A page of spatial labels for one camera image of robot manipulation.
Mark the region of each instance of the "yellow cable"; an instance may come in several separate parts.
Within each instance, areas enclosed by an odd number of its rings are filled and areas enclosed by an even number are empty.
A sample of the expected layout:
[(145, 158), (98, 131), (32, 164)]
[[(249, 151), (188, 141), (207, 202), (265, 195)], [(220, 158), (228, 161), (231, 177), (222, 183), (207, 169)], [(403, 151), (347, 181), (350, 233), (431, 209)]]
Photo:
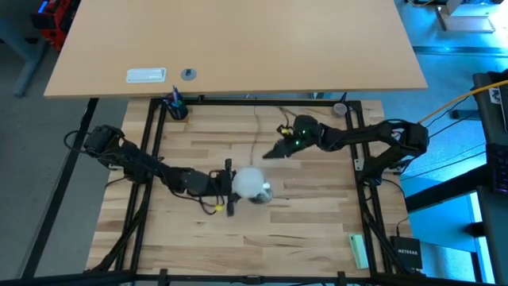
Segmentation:
[(499, 82), (499, 83), (492, 83), (491, 85), (487, 85), (486, 87), (481, 87), (481, 88), (478, 88), (478, 89), (475, 89), (473, 91), (469, 91), (467, 94), (465, 95), (461, 95), (459, 96), (458, 98), (456, 99), (453, 99), (451, 102), (448, 102), (446, 104), (444, 104), (443, 106), (441, 106), (439, 109), (437, 109), (436, 111), (432, 112), (431, 114), (425, 116), (422, 120), (420, 120), (418, 123), (422, 123), (426, 120), (428, 120), (429, 118), (431, 118), (432, 116), (436, 115), (436, 113), (442, 111), (444, 108), (448, 107), (448, 106), (451, 106), (453, 103), (455, 102), (458, 102), (459, 100), (461, 99), (465, 99), (467, 98), (468, 96), (471, 96), (471, 95), (475, 95), (479, 92), (482, 92), (482, 91), (486, 91), (492, 87), (500, 87), (502, 85), (505, 85), (505, 84), (508, 84), (508, 80), (503, 80), (502, 82)]
[(427, 6), (428, 4), (430, 4), (430, 3), (432, 3), (432, 2), (434, 2), (434, 1), (436, 1), (436, 0), (430, 0), (430, 1), (425, 2), (425, 3), (423, 3), (423, 4), (416, 4), (416, 3), (415, 3), (415, 2), (413, 2), (412, 0), (407, 0), (407, 1), (408, 1), (409, 3), (411, 3), (411, 4), (413, 4), (413, 6), (415, 6), (415, 7), (423, 7), (423, 6)]

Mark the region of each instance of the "white label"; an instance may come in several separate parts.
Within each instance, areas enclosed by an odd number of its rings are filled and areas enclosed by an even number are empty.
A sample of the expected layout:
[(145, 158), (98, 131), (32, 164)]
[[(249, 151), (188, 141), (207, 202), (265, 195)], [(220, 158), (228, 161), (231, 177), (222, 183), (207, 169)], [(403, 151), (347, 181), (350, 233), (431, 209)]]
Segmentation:
[(489, 95), (491, 96), (492, 103), (501, 104), (501, 91), (499, 91), (499, 87), (489, 88)]
[(166, 68), (131, 68), (127, 71), (127, 83), (163, 83)]

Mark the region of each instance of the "wooden tabletop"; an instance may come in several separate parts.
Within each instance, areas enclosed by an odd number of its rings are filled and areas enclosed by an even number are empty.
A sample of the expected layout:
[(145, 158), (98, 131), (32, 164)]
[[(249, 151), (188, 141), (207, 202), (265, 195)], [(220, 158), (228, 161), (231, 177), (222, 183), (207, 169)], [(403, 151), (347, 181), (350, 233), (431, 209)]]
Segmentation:
[[(127, 83), (131, 68), (167, 78)], [(173, 85), (208, 95), (427, 88), (393, 0), (83, 0), (44, 94), (141, 97)]]
[[(362, 104), (367, 125), (383, 120), (381, 102)], [(288, 109), (346, 128), (345, 120), (332, 117), (329, 107)], [(348, 242), (349, 234), (363, 233), (350, 148), (324, 153), (313, 147), (291, 159), (263, 160), (261, 156), (279, 139), (275, 128), (285, 122), (277, 108), (189, 106), (189, 110), (182, 122), (167, 116), (159, 154), (165, 158), (164, 163), (202, 172), (223, 168), (227, 158), (233, 159), (236, 170), (248, 166), (258, 128), (256, 112), (260, 133), (253, 164), (264, 170), (275, 198), (268, 205), (241, 199), (232, 218), (227, 218), (225, 212), (209, 216), (197, 203), (174, 197), (159, 179), (154, 179), (140, 273), (157, 274), (159, 269), (168, 269), (175, 275), (335, 276), (337, 271), (345, 271), (347, 276), (369, 275), (368, 270), (356, 268)], [(131, 100), (125, 115), (122, 130), (138, 145), (147, 112), (148, 100)], [(154, 133), (148, 150), (152, 149)], [(373, 155), (385, 148), (371, 144)], [(122, 176), (122, 172), (111, 172), (110, 180)], [(398, 182), (397, 177), (386, 178)], [(106, 189), (88, 268), (96, 266), (120, 237), (130, 186), (124, 180)], [(404, 198), (391, 184), (381, 185), (379, 196), (387, 234), (393, 235), (395, 224), (407, 216)], [(407, 222), (401, 225), (401, 232), (411, 235)], [(375, 245), (378, 267), (382, 269), (380, 248), (377, 242)], [(126, 267), (132, 249), (133, 239)]]

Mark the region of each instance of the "pen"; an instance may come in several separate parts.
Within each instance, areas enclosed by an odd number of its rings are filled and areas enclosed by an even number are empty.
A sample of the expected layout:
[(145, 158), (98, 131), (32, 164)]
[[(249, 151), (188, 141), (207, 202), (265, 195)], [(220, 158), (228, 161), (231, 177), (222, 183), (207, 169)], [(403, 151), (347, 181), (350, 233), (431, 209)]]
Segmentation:
[(180, 93), (178, 92), (178, 88), (176, 88), (174, 85), (173, 85), (173, 99), (175, 100), (174, 104), (172, 104), (174, 107), (178, 107), (180, 106), (180, 103), (181, 103), (181, 95)]

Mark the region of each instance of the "blue light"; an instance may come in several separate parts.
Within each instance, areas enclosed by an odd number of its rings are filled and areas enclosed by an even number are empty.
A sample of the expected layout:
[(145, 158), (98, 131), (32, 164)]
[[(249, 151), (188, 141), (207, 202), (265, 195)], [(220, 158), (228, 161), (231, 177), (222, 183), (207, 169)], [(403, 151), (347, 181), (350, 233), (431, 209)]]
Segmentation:
[(44, 8), (46, 8), (46, 5), (48, 4), (48, 1), (44, 1), (42, 2), (42, 4), (40, 5), (39, 7), (39, 14), (41, 14), (42, 12), (44, 12)]

